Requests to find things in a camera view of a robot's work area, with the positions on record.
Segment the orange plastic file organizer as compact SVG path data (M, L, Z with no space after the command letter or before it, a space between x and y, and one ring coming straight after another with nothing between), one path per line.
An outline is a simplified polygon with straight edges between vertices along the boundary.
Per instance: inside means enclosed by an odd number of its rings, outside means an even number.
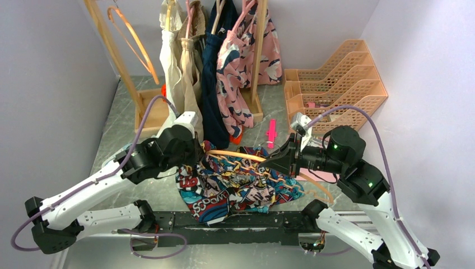
M373 115L388 98L366 42L361 39L344 41L318 69L286 69L284 93L289 121L297 113L314 119L330 108L343 106L313 126L314 136L340 125L359 130L366 117L346 106Z

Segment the beige hanging garment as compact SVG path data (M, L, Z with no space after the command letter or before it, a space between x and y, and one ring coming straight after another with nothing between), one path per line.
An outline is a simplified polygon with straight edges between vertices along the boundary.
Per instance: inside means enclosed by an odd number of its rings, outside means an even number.
M184 110L196 112L198 121L195 131L198 139L203 141L201 74L203 71L202 54L206 42L207 15L201 1L190 2L189 7L193 14L185 19L184 25L178 33L178 44L181 45L181 88L184 94Z

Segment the comic print shorts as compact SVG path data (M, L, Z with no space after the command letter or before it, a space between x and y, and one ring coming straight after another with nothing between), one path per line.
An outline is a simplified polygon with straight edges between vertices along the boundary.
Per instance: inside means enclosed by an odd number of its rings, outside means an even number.
M224 221L238 211L268 213L272 206L304 195L303 186L294 178L260 168L255 160L229 155L206 155L186 177L182 166L175 182L192 216L206 225Z

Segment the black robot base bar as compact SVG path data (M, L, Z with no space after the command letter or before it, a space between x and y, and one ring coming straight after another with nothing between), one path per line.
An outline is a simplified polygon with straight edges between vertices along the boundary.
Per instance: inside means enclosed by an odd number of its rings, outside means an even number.
M156 247L189 245L279 243L284 246L311 245L322 232L315 221L298 211L271 211L267 214L241 212L223 222L200 224L187 211L156 211L158 241L135 236L133 250L151 251Z

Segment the navy hanging garment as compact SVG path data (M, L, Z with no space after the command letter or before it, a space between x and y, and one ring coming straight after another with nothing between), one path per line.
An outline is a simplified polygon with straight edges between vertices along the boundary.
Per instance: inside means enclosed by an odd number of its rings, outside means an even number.
M218 149L229 146L229 134L224 126L216 94L217 60L221 45L227 32L232 29L239 15L233 1L215 3L206 27L206 43L202 53L203 69L201 74L204 140Z

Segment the pink floral hanging garment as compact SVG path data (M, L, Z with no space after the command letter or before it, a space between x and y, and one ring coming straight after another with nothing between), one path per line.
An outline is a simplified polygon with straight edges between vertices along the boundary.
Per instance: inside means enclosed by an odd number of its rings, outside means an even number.
M216 93L218 107L230 136L238 138L243 128L254 125L254 117L241 89L252 82L255 42L258 37L258 1L244 1L243 10L218 52ZM280 43L269 12L265 16L258 84L274 85L282 80Z

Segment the pink clip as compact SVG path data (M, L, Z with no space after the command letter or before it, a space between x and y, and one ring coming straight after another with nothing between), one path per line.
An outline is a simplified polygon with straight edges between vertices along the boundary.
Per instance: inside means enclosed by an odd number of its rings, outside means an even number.
M275 146L275 139L277 137L276 123L277 123L276 119L271 119L269 122L268 130L266 132L266 136L267 136L266 144L269 149L273 149Z

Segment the orange cloth on table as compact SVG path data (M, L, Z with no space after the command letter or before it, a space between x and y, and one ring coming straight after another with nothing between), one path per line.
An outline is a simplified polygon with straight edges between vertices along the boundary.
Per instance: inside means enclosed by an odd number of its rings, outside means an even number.
M233 143L235 145L239 145L241 143L241 140L242 140L242 137L243 137L243 133L241 133L239 136L237 137L234 137L233 135L230 135L230 143Z

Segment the wooden clothes rack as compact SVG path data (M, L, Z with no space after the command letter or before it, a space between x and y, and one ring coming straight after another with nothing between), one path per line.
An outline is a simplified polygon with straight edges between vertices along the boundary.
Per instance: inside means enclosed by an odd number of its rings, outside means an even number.
M123 61L120 51L112 37L112 34L107 26L107 23L101 13L96 1L84 0L84 4L92 18L97 31L109 52L113 67L117 69L119 78L125 84L133 102L135 103L135 116L134 116L134 131L140 137L146 137L155 135L159 129L164 125L167 117L169 116L169 107L165 103L158 105L152 105L151 110L146 114L147 105L151 104L152 98L158 95L161 90L159 88L138 91L128 73L126 65ZM258 64L259 57L262 53L262 40L264 31L264 22L259 19L257 22L258 38L256 43L256 49L253 60L252 79L253 82L248 89L244 89L242 94L250 111L254 117L254 123L260 123L263 121L264 113L257 95L258 87Z

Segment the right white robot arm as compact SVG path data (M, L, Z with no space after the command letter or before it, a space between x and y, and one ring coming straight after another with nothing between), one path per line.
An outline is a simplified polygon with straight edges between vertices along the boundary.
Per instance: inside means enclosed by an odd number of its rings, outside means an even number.
M373 268L429 268L440 259L412 232L399 225L392 204L392 188L382 172L362 157L366 142L349 126L325 134L327 147L300 146L301 136L292 134L279 150L260 163L263 168L295 177L301 169L339 176L337 187L369 217L378 231L373 234L346 220L314 200L302 211L302 225L309 232L318 229L333 234L361 253Z

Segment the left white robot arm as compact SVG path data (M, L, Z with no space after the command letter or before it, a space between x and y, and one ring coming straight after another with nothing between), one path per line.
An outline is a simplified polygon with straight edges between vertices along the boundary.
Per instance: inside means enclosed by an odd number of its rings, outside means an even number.
M76 241L109 230L148 233L156 216L145 200L108 210L92 207L114 193L134 187L174 167L196 164L203 155L197 133L182 124L166 128L158 137L130 145L108 165L83 182L54 197L25 202L32 219L32 237L44 254L65 250Z

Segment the white hanging garment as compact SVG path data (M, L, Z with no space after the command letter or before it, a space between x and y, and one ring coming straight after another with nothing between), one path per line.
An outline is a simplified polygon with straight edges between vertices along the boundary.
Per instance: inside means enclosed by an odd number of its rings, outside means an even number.
M177 113L172 110L163 128L171 126L178 115L184 112L184 94L181 88L182 71L179 67L181 45L178 42L178 32L183 26L186 15L178 1L163 1L160 11L160 26L162 28L162 47L160 62L164 70L166 98L170 100Z

